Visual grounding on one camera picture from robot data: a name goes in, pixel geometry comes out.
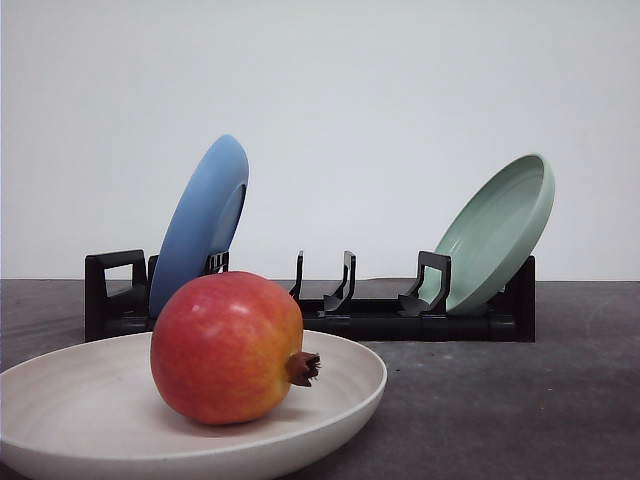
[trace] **mint green plate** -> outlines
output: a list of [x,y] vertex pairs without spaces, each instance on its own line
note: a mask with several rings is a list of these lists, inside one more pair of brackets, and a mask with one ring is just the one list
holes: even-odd
[[[435,252],[451,257],[447,312],[481,315],[517,273],[544,230],[555,194],[549,163],[527,155],[507,165],[458,214]],[[428,269],[420,298],[432,301],[440,272]]]

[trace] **blue plate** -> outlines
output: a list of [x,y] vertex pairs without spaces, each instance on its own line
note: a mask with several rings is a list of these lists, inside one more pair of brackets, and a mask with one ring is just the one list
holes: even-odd
[[230,135],[220,137],[189,180],[162,242],[149,294],[152,318],[176,290],[202,274],[209,255],[229,249],[248,179],[242,146]]

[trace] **plate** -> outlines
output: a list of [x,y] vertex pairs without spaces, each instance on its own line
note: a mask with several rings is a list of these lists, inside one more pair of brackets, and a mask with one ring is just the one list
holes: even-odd
[[77,345],[0,375],[4,462],[35,480],[274,478],[355,435],[387,379],[368,348],[305,331],[305,351],[322,360],[311,388],[292,386],[260,420],[205,426],[157,393],[150,339],[142,333]]
[[223,135],[198,164],[167,228],[149,294],[151,318],[178,288],[202,274],[207,256],[229,250],[248,179],[242,146]]
[[[521,157],[498,172],[453,221],[435,252],[451,257],[447,312],[482,314],[529,257],[553,206],[555,180],[539,155]],[[428,269],[420,298],[430,302],[440,272]]]

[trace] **dark gray table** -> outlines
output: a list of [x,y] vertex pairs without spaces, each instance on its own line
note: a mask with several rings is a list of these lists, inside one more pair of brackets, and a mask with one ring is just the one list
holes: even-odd
[[[378,410],[285,478],[640,478],[640,282],[541,282],[536,308],[534,344],[367,342],[389,370]],[[3,281],[2,370],[82,342],[82,311],[81,281]]]

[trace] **table surface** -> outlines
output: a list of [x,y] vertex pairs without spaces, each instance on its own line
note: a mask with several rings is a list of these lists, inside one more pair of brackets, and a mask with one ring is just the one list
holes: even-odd
[[[360,285],[368,295],[410,282]],[[303,295],[329,287],[309,281]],[[82,281],[1,288],[3,371],[83,341]],[[639,478],[640,282],[538,282],[536,314],[531,344],[363,342],[389,371],[378,410],[283,478]],[[0,464],[0,478],[25,477]]]

